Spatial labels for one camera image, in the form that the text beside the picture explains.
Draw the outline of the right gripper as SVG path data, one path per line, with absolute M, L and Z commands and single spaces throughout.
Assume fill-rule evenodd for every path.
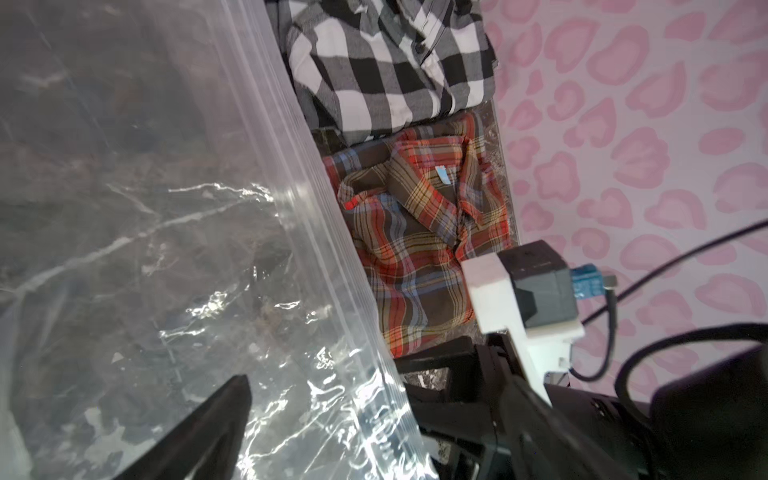
M 511 339 L 467 336 L 396 359 L 401 374 L 444 369 L 440 390 L 409 385 L 420 432 L 449 445 L 441 479 L 651 479 L 649 435 L 610 397 L 556 385 L 547 403 L 522 376 Z

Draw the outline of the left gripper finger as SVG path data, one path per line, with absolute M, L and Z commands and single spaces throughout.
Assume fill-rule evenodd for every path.
M 235 375 L 119 479 L 231 479 L 252 404 L 245 375 Z

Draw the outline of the clear plastic vacuum bag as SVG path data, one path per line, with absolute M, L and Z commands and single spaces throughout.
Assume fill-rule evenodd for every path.
M 1 5 L 1 475 L 113 479 L 233 376 L 237 479 L 432 479 L 261 1 Z

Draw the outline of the red plaid shirt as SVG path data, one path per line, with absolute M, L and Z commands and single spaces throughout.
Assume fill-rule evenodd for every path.
M 475 110 L 323 160 L 393 357 L 474 321 L 462 262 L 513 246 Z

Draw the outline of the black white plaid shirt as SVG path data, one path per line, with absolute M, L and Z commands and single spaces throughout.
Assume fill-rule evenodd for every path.
M 310 129 L 347 145 L 476 107 L 495 92 L 476 1 L 268 1 Z

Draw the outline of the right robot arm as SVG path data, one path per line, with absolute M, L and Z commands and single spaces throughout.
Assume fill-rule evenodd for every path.
M 446 369 L 435 390 L 408 386 L 420 432 L 449 446 L 442 479 L 763 479 L 767 346 L 660 388 L 647 404 L 524 378 L 511 340 L 460 337 L 396 362 Z

